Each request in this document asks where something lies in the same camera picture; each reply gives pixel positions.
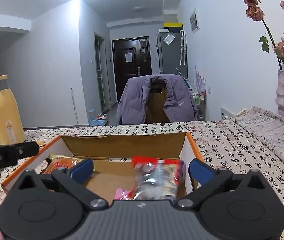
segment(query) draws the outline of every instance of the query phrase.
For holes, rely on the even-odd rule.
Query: refrigerator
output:
[[[174,32],[174,35],[176,36],[176,38],[168,45],[164,41],[164,39],[168,36],[168,33],[158,32],[157,34],[160,74],[180,75],[180,73],[176,70],[176,68],[178,68],[181,74],[188,78],[187,55],[186,63],[184,65],[184,52],[182,57],[182,64],[180,65],[182,33]]]

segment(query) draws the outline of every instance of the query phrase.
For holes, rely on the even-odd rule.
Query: doorway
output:
[[[105,114],[111,109],[111,96],[107,73],[106,45],[105,40],[98,35],[94,35],[94,43],[101,113]]]
[[[129,78],[152,74],[149,37],[112,41],[118,102]]]

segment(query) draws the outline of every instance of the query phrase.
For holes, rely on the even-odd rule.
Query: tablecloth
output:
[[[238,174],[245,174],[252,168],[260,169],[284,205],[284,163],[255,137],[232,121],[28,130],[25,134],[28,141],[44,140],[48,142],[57,135],[149,135],[186,131],[191,132],[208,165],[212,167],[225,166]],[[21,160],[18,165],[5,168],[2,171],[0,205],[5,198],[1,182],[23,161],[25,160]]]

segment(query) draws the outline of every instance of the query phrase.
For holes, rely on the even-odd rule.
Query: screw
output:
[[[102,208],[106,205],[106,201],[104,199],[98,198],[92,200],[90,205],[94,208]]]
[[[193,201],[188,198],[184,198],[178,201],[178,205],[180,207],[191,207],[193,205]]]

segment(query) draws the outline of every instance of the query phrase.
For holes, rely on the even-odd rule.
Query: air vent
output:
[[[221,109],[221,121],[229,120],[233,116],[234,114],[232,114],[230,111],[226,110],[225,108]]]

